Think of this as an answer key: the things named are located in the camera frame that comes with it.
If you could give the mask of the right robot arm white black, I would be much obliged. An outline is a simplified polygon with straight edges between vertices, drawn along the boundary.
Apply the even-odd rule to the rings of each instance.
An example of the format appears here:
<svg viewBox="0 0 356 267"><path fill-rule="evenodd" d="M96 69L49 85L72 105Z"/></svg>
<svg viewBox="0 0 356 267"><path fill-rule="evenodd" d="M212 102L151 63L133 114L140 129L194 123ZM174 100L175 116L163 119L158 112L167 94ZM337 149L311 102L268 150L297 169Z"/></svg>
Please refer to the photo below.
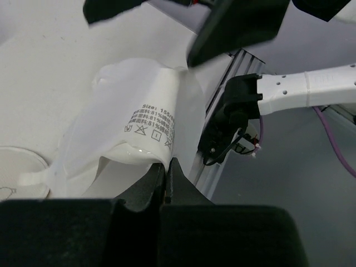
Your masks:
<svg viewBox="0 0 356 267"><path fill-rule="evenodd" d="M210 9L186 63L195 68L217 56L274 39L289 1L202 1ZM228 80L219 118L233 122L273 112L355 102L355 65L288 75L245 75Z"/></svg>

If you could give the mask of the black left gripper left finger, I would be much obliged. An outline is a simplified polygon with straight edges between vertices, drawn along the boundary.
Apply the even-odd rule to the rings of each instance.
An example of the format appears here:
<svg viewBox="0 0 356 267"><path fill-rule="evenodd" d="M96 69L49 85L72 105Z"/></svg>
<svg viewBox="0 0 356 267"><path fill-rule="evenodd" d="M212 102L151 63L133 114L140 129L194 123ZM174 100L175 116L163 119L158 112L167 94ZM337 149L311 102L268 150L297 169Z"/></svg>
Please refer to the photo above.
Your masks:
<svg viewBox="0 0 356 267"><path fill-rule="evenodd" d="M2 266L156 266L165 170L114 199L1 203Z"/></svg>

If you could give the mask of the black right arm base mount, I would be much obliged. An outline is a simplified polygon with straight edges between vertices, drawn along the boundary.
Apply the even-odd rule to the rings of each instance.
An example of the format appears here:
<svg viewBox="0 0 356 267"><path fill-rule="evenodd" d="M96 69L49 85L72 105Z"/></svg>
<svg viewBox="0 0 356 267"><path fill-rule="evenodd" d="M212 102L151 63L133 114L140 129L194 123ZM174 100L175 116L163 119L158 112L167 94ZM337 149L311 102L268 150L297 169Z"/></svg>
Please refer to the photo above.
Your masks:
<svg viewBox="0 0 356 267"><path fill-rule="evenodd" d="M215 112L205 127L199 145L203 164L222 163L226 154L244 136L248 126L248 114L242 110Z"/></svg>

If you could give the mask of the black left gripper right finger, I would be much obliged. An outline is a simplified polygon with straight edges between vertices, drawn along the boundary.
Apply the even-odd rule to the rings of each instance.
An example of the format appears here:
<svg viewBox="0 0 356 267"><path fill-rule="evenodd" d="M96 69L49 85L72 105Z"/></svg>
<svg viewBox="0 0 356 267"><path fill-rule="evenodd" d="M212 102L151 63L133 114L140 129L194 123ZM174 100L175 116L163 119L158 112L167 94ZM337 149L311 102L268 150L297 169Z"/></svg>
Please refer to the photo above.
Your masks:
<svg viewBox="0 0 356 267"><path fill-rule="evenodd" d="M215 205L170 162L160 209L161 266L308 266L296 224L279 207Z"/></svg>

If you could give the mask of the white bra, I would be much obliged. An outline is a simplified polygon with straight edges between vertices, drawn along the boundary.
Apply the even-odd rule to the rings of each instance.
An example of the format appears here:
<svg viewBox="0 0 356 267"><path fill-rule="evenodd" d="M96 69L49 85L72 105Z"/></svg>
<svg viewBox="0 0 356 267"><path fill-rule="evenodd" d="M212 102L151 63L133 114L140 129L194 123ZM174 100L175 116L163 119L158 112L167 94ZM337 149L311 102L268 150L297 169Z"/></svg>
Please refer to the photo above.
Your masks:
<svg viewBox="0 0 356 267"><path fill-rule="evenodd" d="M44 184L54 198L110 198L154 164L177 158L188 175L205 121L194 74L147 58L103 67L88 104L59 143L49 168L21 174L22 186Z"/></svg>

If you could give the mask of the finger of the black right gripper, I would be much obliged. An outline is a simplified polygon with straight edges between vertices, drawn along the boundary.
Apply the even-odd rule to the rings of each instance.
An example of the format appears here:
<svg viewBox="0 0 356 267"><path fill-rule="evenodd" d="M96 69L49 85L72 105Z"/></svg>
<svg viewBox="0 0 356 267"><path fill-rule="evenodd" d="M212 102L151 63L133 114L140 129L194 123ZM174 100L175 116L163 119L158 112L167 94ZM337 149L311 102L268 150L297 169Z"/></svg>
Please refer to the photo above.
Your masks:
<svg viewBox="0 0 356 267"><path fill-rule="evenodd" d="M89 25L106 22L127 12L151 5L185 25L200 24L197 1L84 1L83 15Z"/></svg>
<svg viewBox="0 0 356 267"><path fill-rule="evenodd" d="M187 65L197 67L228 52L274 39L289 1L198 1L211 11L187 53Z"/></svg>

